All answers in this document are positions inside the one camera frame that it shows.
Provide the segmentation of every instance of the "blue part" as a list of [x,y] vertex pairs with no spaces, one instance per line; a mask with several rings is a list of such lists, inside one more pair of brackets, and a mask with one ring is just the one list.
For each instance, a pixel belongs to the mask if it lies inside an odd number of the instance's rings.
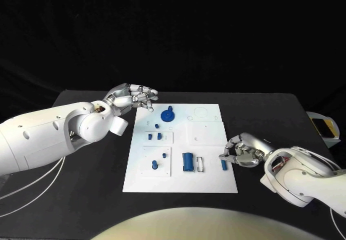
[[159,165],[157,165],[157,161],[154,160],[152,163],[153,163],[153,169],[156,170],[157,167],[159,167]]
[[182,154],[182,160],[183,160],[182,170],[185,172],[195,172],[195,168],[193,168],[193,154],[191,152],[183,153]]
[[227,161],[221,160],[221,164],[222,164],[222,170],[227,171],[228,170]]
[[167,107],[167,110],[165,110],[160,114],[160,119],[165,122],[172,122],[175,120],[175,113],[173,113],[173,108],[172,106]]

